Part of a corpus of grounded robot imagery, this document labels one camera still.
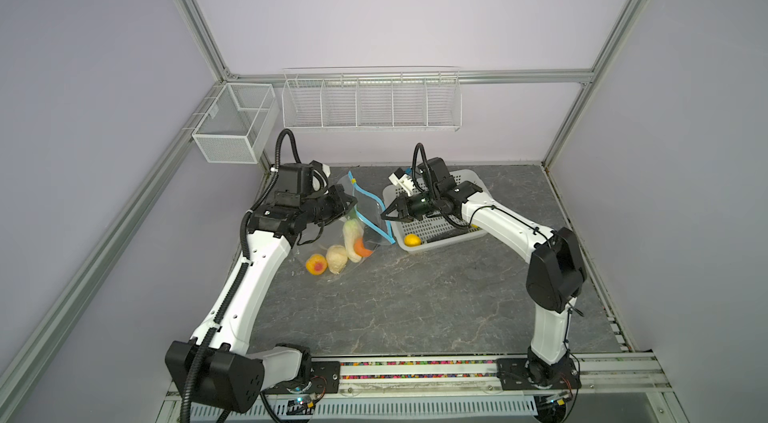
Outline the clear zip top bag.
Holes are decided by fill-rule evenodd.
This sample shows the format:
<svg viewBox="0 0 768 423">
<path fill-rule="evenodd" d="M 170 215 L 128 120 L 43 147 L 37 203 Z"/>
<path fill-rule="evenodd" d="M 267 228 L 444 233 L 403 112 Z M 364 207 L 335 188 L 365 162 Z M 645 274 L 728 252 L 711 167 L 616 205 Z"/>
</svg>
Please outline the clear zip top bag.
<svg viewBox="0 0 768 423">
<path fill-rule="evenodd" d="M 353 199 L 342 217 L 323 227 L 310 225 L 301 246 L 289 259 L 312 275 L 340 275 L 373 255 L 380 247 L 395 243 L 392 226 L 381 218 L 383 200 L 364 189 L 358 174 L 348 171 L 336 183 Z"/>
</svg>

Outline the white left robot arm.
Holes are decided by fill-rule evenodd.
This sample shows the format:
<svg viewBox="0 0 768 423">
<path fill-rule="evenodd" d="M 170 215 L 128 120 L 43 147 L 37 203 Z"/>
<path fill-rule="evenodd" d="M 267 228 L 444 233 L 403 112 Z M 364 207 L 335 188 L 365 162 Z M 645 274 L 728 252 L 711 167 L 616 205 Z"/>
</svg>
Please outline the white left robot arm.
<svg viewBox="0 0 768 423">
<path fill-rule="evenodd" d="M 287 386 L 304 390 L 313 383 L 311 353 L 301 345 L 278 344 L 250 352 L 260 308 L 282 263 L 303 243 L 310 226 L 323 231 L 345 216 L 355 200 L 317 161 L 301 160 L 294 133 L 276 140 L 269 178 L 244 213 L 238 229 L 240 255 L 202 323 L 186 341 L 171 343 L 165 364 L 179 391 L 179 419 L 188 422 L 192 407 L 220 409 L 225 421 L 267 401 L 267 390 Z"/>
</svg>

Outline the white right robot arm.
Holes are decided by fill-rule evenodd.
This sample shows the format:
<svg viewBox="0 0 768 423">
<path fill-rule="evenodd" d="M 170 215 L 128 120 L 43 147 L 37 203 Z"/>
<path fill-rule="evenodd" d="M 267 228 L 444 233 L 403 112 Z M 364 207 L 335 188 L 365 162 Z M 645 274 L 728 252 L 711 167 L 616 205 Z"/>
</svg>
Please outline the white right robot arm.
<svg viewBox="0 0 768 423">
<path fill-rule="evenodd" d="M 457 230 L 476 226 L 514 251 L 527 265 L 525 288 L 535 305 L 534 329 L 519 378 L 538 389 L 563 383 L 581 387 L 580 366 L 570 349 L 572 315 L 587 271 L 577 237 L 566 227 L 536 223 L 497 202 L 482 186 L 458 182 L 441 158 L 418 143 L 408 170 L 389 175 L 396 196 L 385 221 L 444 220 Z"/>
</svg>

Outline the yellow red toy peach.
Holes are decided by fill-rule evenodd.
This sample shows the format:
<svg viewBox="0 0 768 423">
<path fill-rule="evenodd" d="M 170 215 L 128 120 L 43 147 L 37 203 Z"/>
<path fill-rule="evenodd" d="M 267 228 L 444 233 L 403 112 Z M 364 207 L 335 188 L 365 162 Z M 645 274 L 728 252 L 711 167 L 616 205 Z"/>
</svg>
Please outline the yellow red toy peach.
<svg viewBox="0 0 768 423">
<path fill-rule="evenodd" d="M 328 268 L 326 258 L 321 254 L 313 254 L 305 262 L 306 270 L 315 276 L 322 275 Z"/>
</svg>

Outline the beige toy potato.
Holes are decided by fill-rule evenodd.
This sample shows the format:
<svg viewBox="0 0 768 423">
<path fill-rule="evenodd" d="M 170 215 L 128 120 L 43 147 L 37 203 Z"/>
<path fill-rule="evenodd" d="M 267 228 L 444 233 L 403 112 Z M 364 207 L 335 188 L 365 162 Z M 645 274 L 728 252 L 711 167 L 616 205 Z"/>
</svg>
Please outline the beige toy potato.
<svg viewBox="0 0 768 423">
<path fill-rule="evenodd" d="M 343 245 L 330 246 L 325 258 L 328 270 L 335 275 L 340 274 L 349 261 L 347 250 Z"/>
</svg>

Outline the black toy avocado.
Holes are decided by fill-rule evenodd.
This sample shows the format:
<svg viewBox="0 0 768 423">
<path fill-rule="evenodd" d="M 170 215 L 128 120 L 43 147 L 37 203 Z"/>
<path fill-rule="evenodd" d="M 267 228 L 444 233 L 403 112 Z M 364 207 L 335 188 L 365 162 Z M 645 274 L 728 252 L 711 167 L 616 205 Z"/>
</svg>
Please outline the black toy avocado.
<svg viewBox="0 0 768 423">
<path fill-rule="evenodd" d="M 414 215 L 423 215 L 431 211 L 431 203 L 426 199 L 412 199 L 408 202 L 408 208 L 409 211 Z"/>
</svg>

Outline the white toy cucumber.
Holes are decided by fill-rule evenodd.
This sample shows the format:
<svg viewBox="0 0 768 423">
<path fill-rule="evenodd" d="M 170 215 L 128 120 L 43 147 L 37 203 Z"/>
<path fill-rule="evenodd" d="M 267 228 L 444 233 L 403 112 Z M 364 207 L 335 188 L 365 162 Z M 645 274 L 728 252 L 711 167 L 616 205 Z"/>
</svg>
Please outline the white toy cucumber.
<svg viewBox="0 0 768 423">
<path fill-rule="evenodd" d="M 343 229 L 344 246 L 347 250 L 349 260 L 359 263 L 363 258 L 358 256 L 353 250 L 353 244 L 357 238 L 363 237 L 364 230 L 357 219 L 348 219 L 344 222 Z"/>
</svg>

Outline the orange toy carrot piece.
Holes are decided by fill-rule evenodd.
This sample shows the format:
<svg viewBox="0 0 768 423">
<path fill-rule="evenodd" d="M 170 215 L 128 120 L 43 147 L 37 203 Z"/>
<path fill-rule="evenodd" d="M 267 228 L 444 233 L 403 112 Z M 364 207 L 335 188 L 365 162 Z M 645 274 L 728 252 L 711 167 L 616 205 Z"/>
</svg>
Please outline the orange toy carrot piece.
<svg viewBox="0 0 768 423">
<path fill-rule="evenodd" d="M 353 250 L 361 258 L 367 258 L 373 254 L 373 251 L 365 246 L 365 242 L 362 237 L 355 240 L 353 244 Z"/>
</svg>

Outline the white perforated plastic basket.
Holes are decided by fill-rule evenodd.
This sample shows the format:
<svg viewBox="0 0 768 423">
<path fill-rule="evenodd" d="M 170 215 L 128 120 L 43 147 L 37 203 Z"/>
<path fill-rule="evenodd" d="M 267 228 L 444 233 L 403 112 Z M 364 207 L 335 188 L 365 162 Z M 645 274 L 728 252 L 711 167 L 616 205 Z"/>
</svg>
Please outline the white perforated plastic basket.
<svg viewBox="0 0 768 423">
<path fill-rule="evenodd" d="M 457 185 L 465 181 L 479 186 L 481 190 L 490 195 L 487 186 L 482 182 L 476 172 L 468 169 L 455 170 L 450 172 Z M 388 185 L 383 190 L 384 208 L 392 204 L 397 197 L 405 194 L 402 188 L 394 185 Z M 392 228 L 395 243 L 404 251 L 410 253 L 424 252 L 428 250 L 439 249 L 450 245 L 472 241 L 481 238 L 487 234 L 485 230 L 477 226 L 470 229 L 459 229 L 452 226 L 438 212 L 432 212 L 424 215 L 421 220 L 414 217 L 410 222 L 389 222 Z M 420 244 L 409 246 L 406 244 L 406 237 L 414 235 L 419 238 Z"/>
</svg>

